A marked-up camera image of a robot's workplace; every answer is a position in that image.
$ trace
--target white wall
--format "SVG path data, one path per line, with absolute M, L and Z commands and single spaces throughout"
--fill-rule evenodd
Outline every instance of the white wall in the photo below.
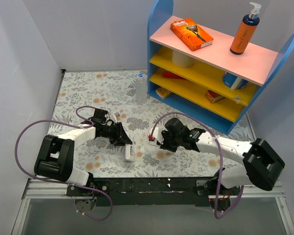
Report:
M 22 0 L 0 0 L 0 235 L 11 233 L 27 182 L 14 160 L 15 140 L 27 124 L 51 118 L 60 78 Z M 31 172 L 47 125 L 33 129 L 19 151 Z
M 147 68 L 147 21 L 155 0 L 23 1 L 60 68 Z M 262 12 L 269 1 L 257 0 Z M 231 35 L 251 9 L 249 0 L 174 1 L 175 15 Z
M 294 0 L 271 0 L 257 30 L 269 29 L 266 43 L 281 48 L 294 32 Z M 249 113 L 257 137 L 266 139 L 286 163 L 281 181 L 294 222 L 294 50 Z

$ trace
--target white cylinder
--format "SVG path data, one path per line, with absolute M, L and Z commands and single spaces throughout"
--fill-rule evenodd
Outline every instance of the white cylinder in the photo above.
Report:
M 188 68 L 194 64 L 194 58 L 189 57 L 181 52 L 173 50 L 172 62 L 180 67 Z

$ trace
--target water bottle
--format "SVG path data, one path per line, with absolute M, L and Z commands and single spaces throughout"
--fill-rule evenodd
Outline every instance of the water bottle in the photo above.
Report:
M 136 101 L 138 104 L 145 104 L 147 101 L 147 81 L 140 73 L 135 81 Z

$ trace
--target shelf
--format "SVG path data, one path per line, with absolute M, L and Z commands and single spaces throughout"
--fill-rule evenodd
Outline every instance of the shelf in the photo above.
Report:
M 170 30 L 170 24 L 179 20 L 181 20 L 181 18 L 171 16 L 151 35 L 150 40 L 182 52 L 223 71 L 240 76 L 259 86 L 265 83 L 269 71 L 278 55 L 277 52 L 249 43 L 242 55 L 235 55 L 230 52 L 233 41 L 232 36 L 203 26 L 200 27 L 214 38 L 214 42 L 211 46 L 201 48 L 197 51 L 191 51 Z
M 161 102 L 168 104 L 175 109 L 194 117 L 196 120 L 200 120 L 201 122 L 205 123 L 206 125 L 214 128 L 224 134 L 228 134 L 231 126 L 233 125 L 232 122 L 229 120 L 220 117 L 217 114 L 210 112 L 207 109 L 204 109 L 176 94 L 171 94 L 165 99 L 161 99 L 155 92 L 155 90 L 150 91 L 150 96 L 160 100 Z
M 205 97 L 206 88 L 189 80 L 165 78 L 162 76 L 162 69 L 159 69 L 150 81 L 232 122 L 236 121 L 244 107 L 227 98 L 212 104 Z
M 199 60 L 195 60 L 195 63 L 189 68 L 177 66 L 172 62 L 172 50 L 167 47 L 162 47 L 150 62 L 233 101 L 235 101 L 236 96 L 239 96 L 241 98 L 240 103 L 244 106 L 249 104 L 257 89 L 256 84 L 248 82 L 242 90 L 231 90 L 222 82 L 224 71 Z

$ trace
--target red object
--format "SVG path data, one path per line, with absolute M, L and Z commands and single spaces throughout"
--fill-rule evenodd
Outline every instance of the red object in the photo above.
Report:
M 168 77 L 168 78 L 184 79 L 183 77 L 176 75 L 175 73 L 167 71 L 167 70 L 163 70 L 162 76 Z
M 214 103 L 214 102 L 216 102 L 216 101 L 224 98 L 224 96 L 222 96 L 222 95 L 220 95 L 218 93 L 215 93 L 215 92 L 213 92 L 211 90 L 208 90 L 206 92 L 206 95 L 205 96 L 210 101 L 210 103 Z

